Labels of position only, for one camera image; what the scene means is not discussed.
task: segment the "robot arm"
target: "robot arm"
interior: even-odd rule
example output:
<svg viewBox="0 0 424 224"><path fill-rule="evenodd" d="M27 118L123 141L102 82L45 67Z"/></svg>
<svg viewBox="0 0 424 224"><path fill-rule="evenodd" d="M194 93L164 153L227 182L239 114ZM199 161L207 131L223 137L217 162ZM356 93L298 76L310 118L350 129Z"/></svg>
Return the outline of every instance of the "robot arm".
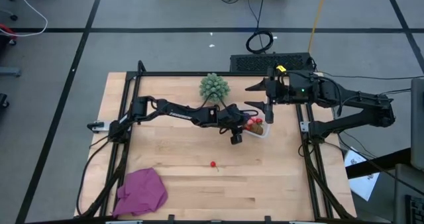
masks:
<svg viewBox="0 0 424 224"><path fill-rule="evenodd" d="M283 77L289 78L285 85ZM363 125L388 127L395 121L392 106L386 95L362 93L343 88L329 78L324 78L308 71L285 71L268 68L268 77L259 84L246 88L247 91L265 91L268 102L246 101L265 114L267 123L274 122L272 106L276 104L316 103L320 107L329 108L349 106L361 108L360 113L329 122L314 121L307 124L305 131L315 142L324 142L330 133L340 133L346 129Z"/></svg>
<svg viewBox="0 0 424 224"><path fill-rule="evenodd" d="M149 103L154 111L147 114ZM126 139L126 129L131 124L151 121L160 115L185 119L201 128L216 127L225 131L231 130L233 134L231 144L242 142L241 133L243 125L247 123L249 118L249 114L240 111L235 104L231 104L223 110L220 110L218 105L191 108L169 102L165 99L154 99L151 96L143 96L134 99L128 113L120 121L113 121L111 123L109 127L109 138L114 142L123 142Z"/></svg>

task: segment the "green toy broccoli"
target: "green toy broccoli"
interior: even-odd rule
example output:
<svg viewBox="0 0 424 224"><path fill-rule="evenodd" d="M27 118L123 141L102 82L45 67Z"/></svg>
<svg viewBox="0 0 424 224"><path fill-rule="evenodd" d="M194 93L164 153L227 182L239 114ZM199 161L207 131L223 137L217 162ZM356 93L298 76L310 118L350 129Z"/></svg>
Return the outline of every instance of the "green toy broccoli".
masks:
<svg viewBox="0 0 424 224"><path fill-rule="evenodd" d="M224 99L230 92L228 82L214 73L208 74L207 77L203 78L199 87L200 96L204 99L209 97L208 101L214 104L218 104L220 102L219 98Z"/></svg>

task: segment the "white label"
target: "white label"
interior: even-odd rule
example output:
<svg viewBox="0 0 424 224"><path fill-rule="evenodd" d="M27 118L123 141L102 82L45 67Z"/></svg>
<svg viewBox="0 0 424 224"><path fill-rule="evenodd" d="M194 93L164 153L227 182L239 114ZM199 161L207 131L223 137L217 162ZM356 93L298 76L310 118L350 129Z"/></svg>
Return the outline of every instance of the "white label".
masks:
<svg viewBox="0 0 424 224"><path fill-rule="evenodd" d="M182 118L182 119L191 120L191 117L188 117L187 115L175 114L173 112L171 112L170 115L175 116L175 117L179 117L179 118Z"/></svg>
<svg viewBox="0 0 424 224"><path fill-rule="evenodd" d="M122 118L119 120L119 124L121 124L122 122L124 122L124 120L125 120L127 117L128 117L128 114L124 115L124 117L122 117Z"/></svg>

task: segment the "wooden tabletop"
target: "wooden tabletop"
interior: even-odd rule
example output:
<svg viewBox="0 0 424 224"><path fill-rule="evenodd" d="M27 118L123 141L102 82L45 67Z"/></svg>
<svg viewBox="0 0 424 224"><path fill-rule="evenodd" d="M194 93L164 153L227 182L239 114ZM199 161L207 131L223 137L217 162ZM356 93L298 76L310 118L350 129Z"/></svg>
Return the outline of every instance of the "wooden tabletop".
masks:
<svg viewBox="0 0 424 224"><path fill-rule="evenodd" d="M264 92L244 89L257 84L259 77L225 77L231 92L227 105L244 101L264 101ZM151 95L168 101L198 107L201 77L142 77L139 95ZM117 119L125 73L110 73L107 78L99 120ZM330 109L313 105L316 120L330 121ZM274 106L274 124L267 138L244 133L243 142L231 145L231 132L202 129L189 121L161 116L133 125L127 173L153 167L168 191L167 202L157 212L122 219L164 220L174 214L176 220L261 221L270 215L273 221L313 220L305 161L297 153L301 144L294 105ZM93 142L105 134L94 135ZM336 135L328 142L339 145ZM90 155L98 147L93 146ZM91 161L81 193L85 211L105 184L112 144ZM356 216L343 158L339 149L321 145L328 187L346 210ZM211 168L215 161L218 169ZM320 212L325 217L321 190L317 186ZM109 198L112 212L115 189Z"/></svg>

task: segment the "black metal frame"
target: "black metal frame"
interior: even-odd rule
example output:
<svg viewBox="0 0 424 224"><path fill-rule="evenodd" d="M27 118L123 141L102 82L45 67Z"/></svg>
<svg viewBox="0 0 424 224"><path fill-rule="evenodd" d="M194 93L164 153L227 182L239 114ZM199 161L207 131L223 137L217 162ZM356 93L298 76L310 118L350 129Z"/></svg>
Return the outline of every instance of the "black metal frame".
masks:
<svg viewBox="0 0 424 224"><path fill-rule="evenodd" d="M127 107L127 99L129 96L129 88L131 86L131 82L135 80L134 90L132 98L136 97L138 95L138 91L140 89L140 81L143 76L206 76L208 73L211 72L147 72L144 66L141 64L141 62L138 63L139 71L138 72L127 72L125 77L125 84L123 88L123 96L121 98L121 105L119 108L119 118L122 118L125 114L125 110ZM266 76L264 72L257 72L257 73L246 73L246 72L215 72L219 76L251 76L251 77L263 77ZM313 121L313 112L311 105L306 105L307 110L307 117L309 121ZM301 105L296 105L296 113L297 113L297 119L299 123L299 132L300 132L300 122L303 121L303 114L301 110ZM308 137L307 135L301 134L301 144L303 145L303 152L304 154L309 153L308 148ZM129 145L131 143L131 132L129 132L130 138L128 139L128 142L125 142L123 145L123 153L121 159L125 159L127 161L127 156L129 153ZM115 163L117 160L118 150L119 150L118 143L113 143L112 151L111 151L111 157L109 160L109 167L107 171L107 178L106 182L108 182L114 173L115 170ZM313 149L315 153L315 159L316 159L316 165L319 172L319 177L322 179L322 181L326 184L326 178L325 178L325 171L323 166L323 160L321 156L320 147L318 144L313 144ZM309 155L304 155L305 157L305 163L307 162L307 159L310 159L311 157ZM125 178L125 172L121 172L121 175L118 179L118 187L121 186L124 182ZM319 204L318 204L318 198L317 198L317 192L315 187L315 181L312 178L311 174L307 174L307 179L309 183L309 191L311 194L311 204L313 209L313 216L316 222L321 223L370 223L365 221L360 221L356 219L334 219L333 218L333 210L331 207L331 204L329 200L323 195L324 204L325 204L325 211L327 214L327 217L321 217L320 211L319 211ZM81 217L77 219L65 219L65 220L57 220L57 221L48 221L48 222L40 222L40 223L50 223L50 224L63 224L63 223L105 223L107 221L114 221L114 219L111 216L106 215L107 211L107 204L108 204L109 195L106 196L105 200L103 200L102 205L100 207L99 217ZM117 204L117 197L115 196L115 202L114 206ZM265 216L264 221L174 221L174 215L169 215L168 220L143 220L142 223L144 224L183 224L183 223L190 223L190 224L206 224L206 223L214 223L219 222L220 224L283 224L283 223L290 223L292 221L272 221L270 216Z"/></svg>

